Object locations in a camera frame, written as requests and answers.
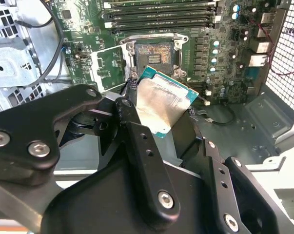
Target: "perforated metal panel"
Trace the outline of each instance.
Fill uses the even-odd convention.
[[[294,0],[287,13],[266,85],[294,110]]]

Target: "motherboard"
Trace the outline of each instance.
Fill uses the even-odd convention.
[[[267,63],[275,1],[50,0],[74,84],[118,91],[146,66],[205,105],[245,102]]]

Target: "cable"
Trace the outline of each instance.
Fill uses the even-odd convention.
[[[26,27],[26,28],[43,28],[43,27],[46,27],[47,25],[49,25],[52,21],[53,21],[53,18],[51,17],[46,23],[41,24],[41,25],[31,25],[30,23],[27,23],[27,22],[24,22],[21,20],[15,20],[15,23],[19,24],[23,27]]]
[[[266,35],[266,37],[269,39],[269,41],[272,43],[272,48],[271,48],[271,50],[270,50],[270,52],[269,52],[269,54],[268,54],[268,59],[269,59],[269,61],[268,61],[268,64],[269,64],[269,68],[270,68],[270,70],[273,72],[273,73],[275,73],[276,75],[278,75],[278,76],[288,76],[288,75],[291,75],[291,74],[294,74],[294,71],[291,71],[291,72],[287,72],[287,73],[278,73],[278,72],[276,72],[274,69],[273,69],[273,67],[272,67],[272,62],[273,62],[273,59],[272,59],[272,57],[273,57],[273,52],[274,52],[274,47],[275,47],[275,43],[274,43],[274,41],[272,40],[272,38],[270,37],[270,35],[267,33],[267,31],[265,30],[265,29],[263,29],[263,27],[259,24],[259,23],[255,23],[253,20],[251,20],[251,23],[254,23],[254,24],[256,24],[264,33],[265,33],[265,35]]]
[[[49,73],[54,68],[54,66],[55,66],[55,64],[56,64],[56,62],[58,60],[58,57],[59,57],[59,55],[61,53],[61,50],[62,50],[62,44],[63,44],[63,40],[64,40],[62,27],[61,27],[60,22],[58,21],[57,17],[55,16],[55,14],[51,10],[51,8],[48,7],[47,3],[44,0],[40,0],[40,2],[44,5],[46,10],[50,13],[51,18],[53,19],[53,21],[55,23],[56,31],[57,31],[57,34],[59,36],[59,43],[57,45],[55,54],[52,57],[52,59],[51,59],[50,63],[48,64],[48,66],[46,67],[45,71],[41,74],[41,76],[36,81],[34,81],[31,84],[27,85],[27,87],[32,87],[34,85],[37,85],[37,84],[43,82],[45,80],[45,78],[49,75]]]
[[[205,121],[207,121],[209,123],[212,123],[212,124],[215,124],[215,125],[218,125],[218,126],[229,125],[229,124],[233,123],[235,121],[235,119],[236,119],[235,112],[227,104],[223,104],[223,105],[227,108],[229,113],[232,115],[232,118],[227,122],[224,122],[224,123],[217,122],[217,121],[213,120],[212,118],[210,118],[205,111],[202,111],[200,114],[197,112],[197,114],[198,115],[205,115],[206,116]]]
[[[235,119],[236,119],[235,112],[227,104],[224,104],[224,106],[227,107],[227,110],[232,115],[231,120],[229,120],[228,122],[220,123],[220,122],[217,122],[217,121],[212,119],[212,122],[211,122],[212,124],[215,124],[215,125],[218,125],[218,126],[225,126],[225,125],[229,125],[229,124],[231,124],[232,122],[235,121]]]

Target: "black mechanical arm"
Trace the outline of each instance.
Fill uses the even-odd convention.
[[[223,160],[185,112],[163,162],[134,104],[77,85],[0,113],[0,211],[41,234],[294,234],[236,158]],[[63,190],[61,147],[98,136],[98,172]]]

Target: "motherboard chip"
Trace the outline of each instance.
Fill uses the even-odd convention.
[[[173,74],[172,42],[146,43],[135,45],[137,74],[140,76],[146,66],[151,66],[164,74]]]
[[[71,11],[70,10],[63,10],[62,11],[62,16],[64,19],[71,19],[72,16],[71,16]]]

